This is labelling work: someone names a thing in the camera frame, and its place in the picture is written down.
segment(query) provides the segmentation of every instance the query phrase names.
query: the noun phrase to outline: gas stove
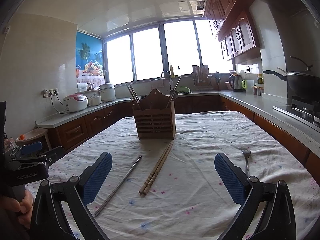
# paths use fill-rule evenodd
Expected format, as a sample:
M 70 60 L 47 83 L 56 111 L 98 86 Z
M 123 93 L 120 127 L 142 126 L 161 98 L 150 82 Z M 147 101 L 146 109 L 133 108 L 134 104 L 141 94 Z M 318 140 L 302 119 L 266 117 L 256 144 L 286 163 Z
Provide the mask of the gas stove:
M 320 102 L 292 96 L 291 106 L 273 106 L 273 109 L 287 114 L 320 132 Z

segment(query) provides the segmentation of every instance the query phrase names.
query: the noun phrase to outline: granite countertop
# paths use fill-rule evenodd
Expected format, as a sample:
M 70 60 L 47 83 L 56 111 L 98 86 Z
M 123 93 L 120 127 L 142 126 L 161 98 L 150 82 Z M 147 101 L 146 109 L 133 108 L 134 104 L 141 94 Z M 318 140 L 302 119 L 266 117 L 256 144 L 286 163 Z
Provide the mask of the granite countertop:
M 273 106 L 281 107 L 285 106 L 277 101 L 273 101 L 261 96 L 247 94 L 243 92 L 233 91 L 195 91 L 190 94 L 181 94 L 179 97 L 190 97 L 190 96 L 204 96 L 204 95 L 220 95 L 225 97 L 239 105 L 250 109 L 251 111 L 261 115 L 270 122 L 279 126 L 287 133 L 291 134 L 312 152 L 314 152 L 320 158 L 320 133 L 311 127 L 307 126 L 303 122 L 300 122 L 290 116 L 287 116 L 277 110 L 273 109 Z M 100 109 L 104 109 L 108 106 L 118 104 L 119 102 L 130 102 L 130 98 L 119 98 L 113 102 L 103 103 L 99 106 L 90 106 L 83 111 L 79 111 L 71 114 L 54 115 L 53 118 L 43 122 L 36 123 L 37 127 L 41 128 L 55 128 L 64 123 L 70 122 L 79 117 L 93 113 Z

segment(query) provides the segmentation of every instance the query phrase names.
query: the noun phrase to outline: ceiling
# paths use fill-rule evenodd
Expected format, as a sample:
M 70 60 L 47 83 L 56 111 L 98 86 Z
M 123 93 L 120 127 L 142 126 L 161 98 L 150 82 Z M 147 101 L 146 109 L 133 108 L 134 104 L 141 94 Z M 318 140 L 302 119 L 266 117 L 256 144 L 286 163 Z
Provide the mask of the ceiling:
M 203 15 L 197 0 L 25 0 L 19 13 L 54 17 L 78 25 L 79 30 L 107 37 L 163 19 Z

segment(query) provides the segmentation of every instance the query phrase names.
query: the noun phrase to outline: finger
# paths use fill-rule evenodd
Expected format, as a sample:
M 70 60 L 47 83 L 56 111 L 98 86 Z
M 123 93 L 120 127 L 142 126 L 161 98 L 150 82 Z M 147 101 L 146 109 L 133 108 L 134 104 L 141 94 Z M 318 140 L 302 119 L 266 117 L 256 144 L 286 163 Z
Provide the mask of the finger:
M 0 207 L 6 210 L 19 212 L 20 211 L 20 204 L 14 198 L 0 196 Z
M 19 223 L 24 225 L 24 227 L 28 229 L 30 229 L 32 210 L 33 210 L 33 206 L 31 206 L 31 209 L 27 213 L 21 216 L 18 216 Z
M 28 212 L 32 208 L 32 194 L 30 191 L 26 190 L 25 191 L 26 195 L 20 202 L 20 211 L 24 214 Z

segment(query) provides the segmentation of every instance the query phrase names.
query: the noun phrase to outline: wall socket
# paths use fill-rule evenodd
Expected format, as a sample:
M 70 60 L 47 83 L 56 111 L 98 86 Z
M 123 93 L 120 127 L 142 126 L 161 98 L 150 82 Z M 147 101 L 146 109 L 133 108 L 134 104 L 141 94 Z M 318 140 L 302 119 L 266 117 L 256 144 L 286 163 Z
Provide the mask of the wall socket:
M 52 93 L 53 96 L 54 96 L 54 93 L 55 93 L 55 92 L 57 92 L 57 95 L 59 94 L 59 91 L 58 91 L 57 88 L 55 88 L 55 89 L 50 89 L 50 90 L 45 89 L 45 90 L 43 90 L 43 98 L 49 97 L 49 96 L 50 96 L 50 92 Z

